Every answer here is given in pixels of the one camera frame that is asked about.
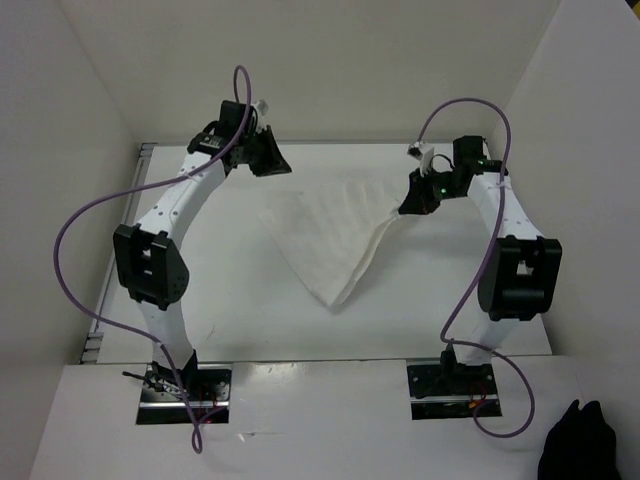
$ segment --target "white platform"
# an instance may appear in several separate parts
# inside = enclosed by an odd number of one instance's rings
[[[66,367],[31,480],[438,479],[534,480],[549,429],[582,400],[563,357],[522,357],[537,395],[533,424],[512,440],[485,437],[471,419],[412,421],[405,362],[237,364],[230,423],[204,427],[204,452],[189,425],[136,426],[140,386],[122,377],[141,365]],[[529,408],[504,362],[494,371],[506,432]]]
[[[183,299],[187,333],[203,361],[301,361],[436,357],[443,322],[473,277],[489,234],[467,199],[444,202],[433,215],[383,240],[351,298],[329,311],[287,265],[257,215],[282,190],[304,190],[349,177],[406,176],[417,162],[406,145],[284,145],[293,173],[255,178],[234,171],[202,208],[182,255],[191,271]],[[451,154],[451,145],[437,151]],[[148,183],[175,176],[184,147],[156,147]],[[161,191],[142,194],[135,218]],[[144,328],[136,305],[113,272],[103,315]],[[475,295],[452,334],[467,336],[485,315]],[[509,355],[551,353],[539,317],[506,341]],[[151,358],[145,339],[105,329],[99,363]]]

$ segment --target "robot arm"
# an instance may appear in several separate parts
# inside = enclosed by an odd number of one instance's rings
[[[400,214],[428,215],[443,200],[469,197],[492,231],[500,205],[502,162],[483,153],[482,137],[466,136],[453,142],[451,171],[433,168],[433,149],[412,145],[409,154],[421,160],[421,167],[409,176],[409,193]],[[491,260],[478,283],[478,302],[487,317],[476,327],[470,341],[491,349],[521,321],[549,310],[555,290],[562,248],[555,239],[544,238],[522,209],[504,177],[505,209]],[[490,362],[491,354],[471,347],[458,347],[458,362],[477,366]]]
[[[120,225],[113,236],[119,282],[138,303],[147,331],[169,351],[187,390],[197,374],[197,356],[186,334],[180,303],[189,284],[180,247],[204,202],[238,165],[248,164],[258,177],[291,172],[265,121],[267,108],[262,100],[252,105],[251,121],[238,144],[199,171],[241,124],[245,105],[223,102],[219,120],[207,125],[187,148],[178,176],[188,178],[168,188],[134,226]],[[152,366],[156,380],[173,383],[169,363],[156,344]]]

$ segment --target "black fabric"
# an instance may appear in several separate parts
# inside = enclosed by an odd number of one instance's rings
[[[621,480],[616,468],[616,434],[600,402],[582,410],[575,400],[551,429],[538,464],[538,480]]]

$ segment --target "folded cloth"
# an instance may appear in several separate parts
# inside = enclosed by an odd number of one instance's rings
[[[406,175],[326,184],[282,194],[259,218],[309,292],[331,307],[347,299],[401,218],[407,190]]]

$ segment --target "white wall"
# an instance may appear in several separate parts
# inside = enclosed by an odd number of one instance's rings
[[[0,0],[0,476],[28,478],[61,374],[88,322],[52,269],[58,228],[75,207],[129,184],[136,145],[52,0]],[[89,305],[122,203],[69,235],[65,272]]]
[[[279,139],[402,140],[505,105],[558,0],[59,0],[137,139],[187,141],[250,71]],[[486,134],[446,112],[432,138]]]
[[[637,478],[640,21],[625,2],[564,0],[507,114],[517,194],[564,247],[552,345],[577,358],[585,395],[618,432],[623,478]],[[503,141],[497,128],[498,155]]]

